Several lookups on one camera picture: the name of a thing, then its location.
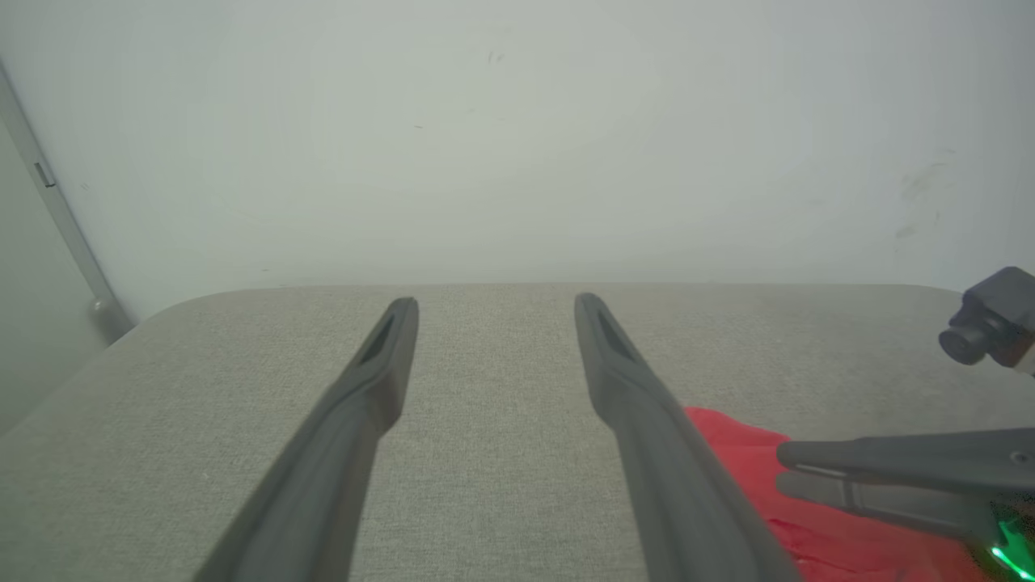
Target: green led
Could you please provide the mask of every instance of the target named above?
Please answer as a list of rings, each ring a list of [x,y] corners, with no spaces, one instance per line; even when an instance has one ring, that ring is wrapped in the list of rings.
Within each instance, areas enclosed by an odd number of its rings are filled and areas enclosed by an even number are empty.
[[[1009,569],[1012,570],[1014,573],[1016,573],[1016,575],[1019,576],[1022,580],[1035,580],[1035,576],[1032,576],[1031,574],[1025,572],[1024,569],[1018,568],[1017,564],[1013,563],[1013,561],[1010,560],[1010,558],[1006,557],[1006,554],[1003,553],[1003,551],[1000,550],[999,548],[993,548],[992,555],[996,556],[997,558],[999,558],[999,561],[1009,566]]]

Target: red fabric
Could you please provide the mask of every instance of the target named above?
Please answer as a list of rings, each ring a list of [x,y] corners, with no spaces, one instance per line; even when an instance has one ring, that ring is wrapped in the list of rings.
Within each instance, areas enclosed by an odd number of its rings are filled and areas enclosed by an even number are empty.
[[[788,437],[704,408],[686,414],[798,563],[808,582],[984,582],[956,542],[791,499],[776,491]]]

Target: black camera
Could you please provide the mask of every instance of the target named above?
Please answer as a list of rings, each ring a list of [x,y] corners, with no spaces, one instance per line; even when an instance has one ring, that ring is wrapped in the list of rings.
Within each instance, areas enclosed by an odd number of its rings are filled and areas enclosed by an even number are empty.
[[[1035,277],[1006,267],[964,293],[963,307],[938,337],[949,357],[973,366],[985,354],[1035,373]]]

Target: white backdrop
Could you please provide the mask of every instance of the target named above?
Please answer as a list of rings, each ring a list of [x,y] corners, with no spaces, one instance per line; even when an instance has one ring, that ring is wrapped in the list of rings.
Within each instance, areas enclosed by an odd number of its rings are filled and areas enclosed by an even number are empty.
[[[138,319],[318,283],[1035,267],[1030,0],[3,0]]]

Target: gray fabric surface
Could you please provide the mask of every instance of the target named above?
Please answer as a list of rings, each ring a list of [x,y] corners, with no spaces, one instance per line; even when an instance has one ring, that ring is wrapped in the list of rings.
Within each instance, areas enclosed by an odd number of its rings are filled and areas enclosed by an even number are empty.
[[[798,438],[1023,426],[1035,385],[958,366],[958,295],[903,286],[241,291],[140,325],[0,439],[0,578],[185,580],[390,299],[421,324],[353,580],[642,580],[574,295],[598,293],[685,404]]]

